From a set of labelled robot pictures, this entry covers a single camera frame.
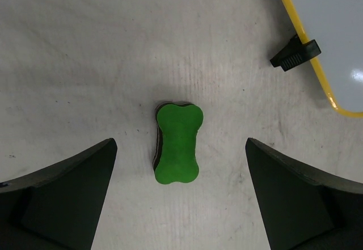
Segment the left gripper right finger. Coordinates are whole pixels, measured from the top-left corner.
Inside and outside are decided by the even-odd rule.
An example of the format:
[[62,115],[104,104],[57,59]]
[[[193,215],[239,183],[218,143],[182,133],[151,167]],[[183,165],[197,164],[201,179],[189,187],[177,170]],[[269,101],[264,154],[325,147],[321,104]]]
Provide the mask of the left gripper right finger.
[[362,184],[254,138],[248,169],[271,249],[362,249]]

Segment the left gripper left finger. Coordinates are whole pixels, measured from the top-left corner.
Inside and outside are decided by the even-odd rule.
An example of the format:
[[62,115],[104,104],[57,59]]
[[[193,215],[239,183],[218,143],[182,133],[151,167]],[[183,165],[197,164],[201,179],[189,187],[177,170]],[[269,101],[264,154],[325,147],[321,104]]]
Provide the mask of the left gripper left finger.
[[1,249],[91,249],[115,165],[113,138],[1,183]]

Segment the green bone-shaped eraser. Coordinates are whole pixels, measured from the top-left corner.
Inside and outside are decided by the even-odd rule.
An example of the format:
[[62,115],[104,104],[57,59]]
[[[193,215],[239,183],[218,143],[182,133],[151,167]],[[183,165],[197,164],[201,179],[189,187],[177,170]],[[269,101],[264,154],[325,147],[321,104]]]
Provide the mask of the green bone-shaped eraser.
[[192,103],[162,103],[156,110],[157,148],[153,170],[157,182],[190,183],[199,175],[197,134],[204,114]]

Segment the yellow framed whiteboard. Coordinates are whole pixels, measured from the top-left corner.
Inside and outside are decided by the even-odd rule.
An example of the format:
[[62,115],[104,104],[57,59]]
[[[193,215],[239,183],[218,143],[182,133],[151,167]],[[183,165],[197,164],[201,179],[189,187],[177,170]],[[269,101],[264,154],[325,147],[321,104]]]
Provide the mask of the yellow framed whiteboard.
[[316,40],[311,59],[332,108],[362,117],[362,0],[282,0],[302,43]]

